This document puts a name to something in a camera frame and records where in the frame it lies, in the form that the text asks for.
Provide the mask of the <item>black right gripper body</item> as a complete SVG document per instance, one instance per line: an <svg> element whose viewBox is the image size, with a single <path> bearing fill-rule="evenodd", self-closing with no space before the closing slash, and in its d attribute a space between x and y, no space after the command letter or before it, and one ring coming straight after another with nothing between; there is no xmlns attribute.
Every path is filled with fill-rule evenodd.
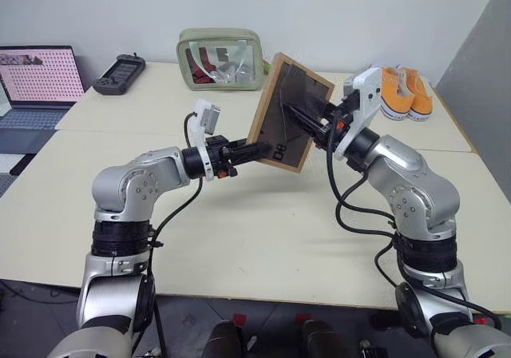
<svg viewBox="0 0 511 358"><path fill-rule="evenodd" d="M350 128L354 114L359 107L359 93L350 93L347 97L343 97L339 105L322 101L319 111L320 118L327 120L327 123L323 124L327 128L323 133L315 136L315 146L318 149L327 150L331 134L333 134L333 145L338 145Z"/></svg>

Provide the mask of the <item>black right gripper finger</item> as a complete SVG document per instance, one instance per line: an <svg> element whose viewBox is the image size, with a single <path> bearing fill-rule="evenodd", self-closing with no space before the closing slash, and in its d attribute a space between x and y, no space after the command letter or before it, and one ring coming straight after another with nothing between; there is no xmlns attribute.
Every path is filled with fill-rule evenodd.
<svg viewBox="0 0 511 358"><path fill-rule="evenodd" d="M293 105L285 105L284 112L293 125L307 134L316 145L326 145L331 127L323 125Z"/></svg>
<svg viewBox="0 0 511 358"><path fill-rule="evenodd" d="M338 109L337 105L311 93L305 95L298 107L307 115L329 115Z"/></svg>

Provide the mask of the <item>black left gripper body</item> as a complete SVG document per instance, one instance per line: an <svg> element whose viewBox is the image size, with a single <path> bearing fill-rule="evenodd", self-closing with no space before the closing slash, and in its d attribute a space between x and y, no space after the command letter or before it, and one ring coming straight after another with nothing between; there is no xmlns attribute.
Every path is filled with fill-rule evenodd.
<svg viewBox="0 0 511 358"><path fill-rule="evenodd" d="M229 141L222 135L207 137L206 150L212 165L213 175L219 179L236 177L238 171L231 161L231 151L240 145L240 141Z"/></svg>

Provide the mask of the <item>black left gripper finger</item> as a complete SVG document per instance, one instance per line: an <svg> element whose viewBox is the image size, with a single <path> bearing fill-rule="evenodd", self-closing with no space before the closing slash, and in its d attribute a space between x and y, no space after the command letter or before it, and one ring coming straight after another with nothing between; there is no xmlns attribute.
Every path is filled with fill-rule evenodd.
<svg viewBox="0 0 511 358"><path fill-rule="evenodd" d="M235 155L266 155L271 150L271 145L267 142L246 143L236 142L231 147L231 152Z"/></svg>
<svg viewBox="0 0 511 358"><path fill-rule="evenodd" d="M234 165L242 165L247 164L248 162L260 161L266 157L267 154L261 152L237 153L234 155Z"/></svg>

